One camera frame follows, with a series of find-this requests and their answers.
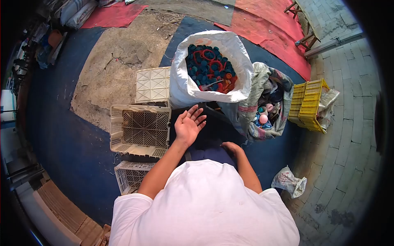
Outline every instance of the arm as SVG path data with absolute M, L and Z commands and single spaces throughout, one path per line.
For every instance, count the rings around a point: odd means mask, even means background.
M 167 179 L 176 168 L 180 159 L 190 145 L 196 140 L 198 133 L 205 126 L 206 115 L 198 117 L 203 109 L 194 105 L 189 111 L 181 114 L 175 122 L 177 137 L 165 155 L 146 174 L 138 189 L 138 193 L 154 199 L 164 189 Z
M 238 173 L 241 176 L 245 187 L 253 190 L 257 194 L 260 194 L 263 191 L 260 181 L 250 165 L 243 149 L 233 142 L 224 142 L 221 146 L 227 147 L 237 158 Z

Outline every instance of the white brick wall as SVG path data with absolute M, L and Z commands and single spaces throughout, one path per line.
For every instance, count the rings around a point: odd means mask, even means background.
M 360 31 L 339 0 L 299 2 L 320 32 L 322 43 Z M 294 175 L 308 179 L 304 194 L 291 199 L 282 193 L 300 231 L 300 245 L 344 243 L 375 188 L 380 156 L 374 113 L 380 85 L 371 55 L 367 40 L 361 39 L 311 61 L 311 80 L 324 78 L 341 94 L 327 134 L 308 132 L 295 161 Z

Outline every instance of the plastic crate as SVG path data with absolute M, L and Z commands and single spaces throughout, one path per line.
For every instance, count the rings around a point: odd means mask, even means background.
M 155 163 L 122 161 L 114 167 L 122 196 L 137 192 L 142 179 L 154 165 Z
M 305 92 L 301 102 L 301 107 L 299 107 L 301 99 L 300 93 L 302 93 L 301 91 L 303 90 L 302 87 L 304 87 Z M 316 119 L 319 108 L 320 96 L 322 94 L 322 87 L 325 87 L 328 90 L 330 89 L 323 78 L 315 81 L 307 81 L 304 84 L 299 85 L 299 87 L 297 87 L 297 89 L 299 89 L 299 94 L 297 95 L 295 95 L 296 86 L 294 86 L 293 100 L 290 106 L 290 111 L 292 111 L 292 109 L 293 111 L 291 118 L 289 112 L 289 120 L 311 131 L 318 131 L 325 134 L 325 131 L 322 129 Z M 299 111 L 298 120 L 294 116 L 297 111 Z
M 146 105 L 112 105 L 110 149 L 161 158 L 169 147 L 171 109 Z
M 168 101 L 170 68 L 159 67 L 137 71 L 136 103 Z
M 306 128 L 305 124 L 298 118 L 302 101 L 304 100 L 304 94 L 305 94 L 305 83 L 294 85 L 293 99 L 292 99 L 292 104 L 290 105 L 288 119 L 289 121 L 296 123 L 298 126 Z

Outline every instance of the hand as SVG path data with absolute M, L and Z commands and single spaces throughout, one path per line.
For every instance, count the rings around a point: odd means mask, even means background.
M 233 142 L 223 142 L 220 146 L 227 147 L 235 157 L 237 157 L 237 155 L 245 154 L 243 149 Z
M 204 109 L 198 109 L 198 105 L 194 105 L 189 111 L 186 111 L 178 116 L 175 122 L 175 132 L 177 137 L 175 141 L 185 145 L 186 148 L 190 147 L 197 138 L 198 133 L 203 129 L 206 124 L 206 115 L 198 117 Z

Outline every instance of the yellow plastic crate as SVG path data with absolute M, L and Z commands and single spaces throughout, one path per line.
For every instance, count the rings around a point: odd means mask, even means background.
M 296 123 L 298 126 L 306 128 L 305 124 L 298 118 L 302 101 L 304 100 L 304 94 L 305 94 L 305 83 L 294 85 L 293 99 L 292 99 L 292 104 L 290 105 L 288 119 L 289 121 Z
M 296 95 L 296 98 L 294 98 L 296 92 L 296 86 L 294 86 L 293 100 L 290 106 L 290 111 L 292 110 L 292 108 L 294 108 L 294 113 L 291 119 L 289 113 L 289 120 L 311 131 L 318 131 L 321 133 L 325 133 L 322 127 L 320 126 L 319 122 L 316 120 L 316 115 L 319 108 L 320 95 L 322 94 L 322 87 L 325 87 L 328 90 L 330 88 L 328 87 L 327 83 L 323 78 L 315 81 L 307 81 L 301 85 L 305 89 L 304 97 L 301 102 L 301 107 L 299 107 L 299 101 L 300 101 L 299 95 Z M 298 120 L 295 119 L 294 117 L 294 114 L 296 113 L 297 109 L 299 110 Z

